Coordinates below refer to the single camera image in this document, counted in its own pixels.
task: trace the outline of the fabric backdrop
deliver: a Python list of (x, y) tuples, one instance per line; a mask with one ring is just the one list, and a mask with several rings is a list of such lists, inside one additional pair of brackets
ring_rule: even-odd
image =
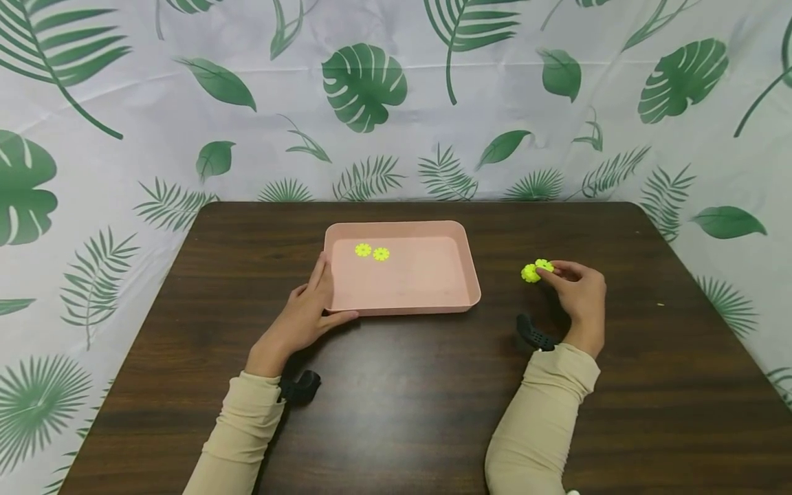
[(792, 406), (790, 35), (785, 0), (0, 0), (0, 493), (58, 490), (216, 200), (632, 201)]

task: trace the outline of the beige sleeve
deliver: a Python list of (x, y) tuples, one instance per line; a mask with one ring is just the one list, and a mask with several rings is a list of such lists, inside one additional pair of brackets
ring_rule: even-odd
[(599, 376), (594, 359), (572, 345), (534, 353), (489, 442), (485, 473), (492, 495), (564, 495), (561, 476), (577, 408)]
[(204, 444), (184, 495), (250, 495), (267, 445), (284, 412), (280, 377), (244, 371), (230, 381), (223, 410)]

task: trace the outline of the dark brown table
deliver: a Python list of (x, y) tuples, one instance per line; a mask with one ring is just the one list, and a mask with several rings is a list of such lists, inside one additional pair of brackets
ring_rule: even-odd
[(228, 379), (307, 279), (325, 229), (426, 219), (465, 226), (482, 301), (364, 319), (294, 358), (290, 372), (309, 367), (323, 384), (281, 423), (258, 493), (485, 493), (489, 436), (527, 360), (515, 316), (562, 330), (520, 279), (537, 257), (591, 265), (608, 284), (603, 373), (565, 485), (792, 493), (792, 414), (638, 207), (222, 203), (190, 230), (61, 494), (181, 493)]

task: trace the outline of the black clip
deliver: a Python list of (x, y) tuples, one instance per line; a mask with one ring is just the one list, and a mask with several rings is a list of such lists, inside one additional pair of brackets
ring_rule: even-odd
[(558, 340), (536, 328), (527, 314), (517, 315), (517, 333), (529, 345), (543, 351), (552, 351), (558, 345)]
[(296, 405), (304, 405), (314, 400), (316, 390), (322, 384), (322, 378), (318, 373), (305, 370), (300, 375), (299, 380), (280, 380), (280, 396), (278, 402), (286, 400)]

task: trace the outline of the pink tray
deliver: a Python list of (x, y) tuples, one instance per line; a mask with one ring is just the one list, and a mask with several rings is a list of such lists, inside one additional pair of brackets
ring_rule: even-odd
[[(387, 248), (377, 261), (355, 247)], [(458, 222), (334, 223), (325, 252), (335, 283), (329, 311), (361, 316), (462, 313), (482, 298), (465, 228)]]

